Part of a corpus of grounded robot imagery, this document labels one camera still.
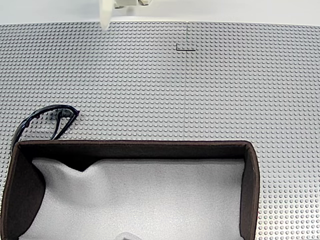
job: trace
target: gray lego baseplate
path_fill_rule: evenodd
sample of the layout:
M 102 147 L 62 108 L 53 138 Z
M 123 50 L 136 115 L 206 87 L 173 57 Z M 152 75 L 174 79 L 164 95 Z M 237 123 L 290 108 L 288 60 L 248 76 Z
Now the gray lego baseplate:
M 316 26 L 0 25 L 1 193 L 19 123 L 70 104 L 80 116 L 63 139 L 250 141 L 256 239 L 320 239 L 319 76 Z M 47 139 L 52 122 L 36 120 L 23 139 Z

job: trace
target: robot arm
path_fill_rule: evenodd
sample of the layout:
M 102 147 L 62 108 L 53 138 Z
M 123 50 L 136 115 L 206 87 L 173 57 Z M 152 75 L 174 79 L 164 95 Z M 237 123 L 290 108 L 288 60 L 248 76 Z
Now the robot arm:
M 102 30 L 107 30 L 110 24 L 112 10 L 127 6 L 147 6 L 152 0 L 99 0 L 100 23 Z

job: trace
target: white fabric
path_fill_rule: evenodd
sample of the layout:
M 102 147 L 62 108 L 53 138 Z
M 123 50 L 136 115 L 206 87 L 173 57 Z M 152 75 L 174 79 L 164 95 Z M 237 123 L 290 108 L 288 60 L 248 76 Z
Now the white fabric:
M 21 240 L 240 240 L 243 160 L 35 159 L 46 190 Z

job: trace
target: brown fabric box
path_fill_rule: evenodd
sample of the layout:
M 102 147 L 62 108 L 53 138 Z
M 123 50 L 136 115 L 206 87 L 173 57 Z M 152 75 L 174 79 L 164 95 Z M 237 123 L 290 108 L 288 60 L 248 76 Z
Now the brown fabric box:
M 257 156 L 247 141 L 87 141 L 40 140 L 16 144 L 4 189 L 0 233 L 17 240 L 31 226 L 41 206 L 46 183 L 33 158 L 55 159 L 84 171 L 100 159 L 244 159 L 240 202 L 240 234 L 254 240 L 260 175 Z

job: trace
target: black glasses frame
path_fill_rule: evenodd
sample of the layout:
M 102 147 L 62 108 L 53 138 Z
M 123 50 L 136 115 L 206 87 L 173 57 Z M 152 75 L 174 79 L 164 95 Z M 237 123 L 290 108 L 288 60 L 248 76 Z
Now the black glasses frame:
M 54 110 L 60 110 L 60 111 L 57 113 L 55 130 L 54 130 L 54 133 L 52 134 L 50 140 L 59 139 L 66 132 L 66 130 L 70 127 L 70 125 L 76 120 L 77 116 L 80 113 L 80 111 L 75 109 L 73 106 L 64 105 L 64 104 L 49 105 L 49 106 L 45 106 L 43 108 L 40 108 L 40 109 L 34 111 L 33 113 L 31 113 L 30 116 L 28 116 L 26 119 L 24 119 L 20 123 L 20 125 L 17 127 L 17 129 L 15 130 L 13 138 L 12 138 L 12 142 L 11 142 L 11 147 L 10 147 L 10 154 L 11 155 L 13 153 L 13 150 L 14 150 L 14 147 L 15 147 L 16 143 L 19 141 L 19 139 L 20 139 L 22 133 L 24 132 L 24 130 L 27 127 L 29 127 L 31 121 L 33 119 L 40 118 L 40 115 L 42 115 L 42 114 L 45 114 L 47 112 L 54 111 Z M 63 110 L 69 110 L 72 113 L 72 115 L 71 115 L 69 121 L 66 123 L 66 125 L 57 134 L 57 132 L 59 130 L 59 125 L 60 125 L 60 122 L 61 122 L 61 118 L 63 117 Z

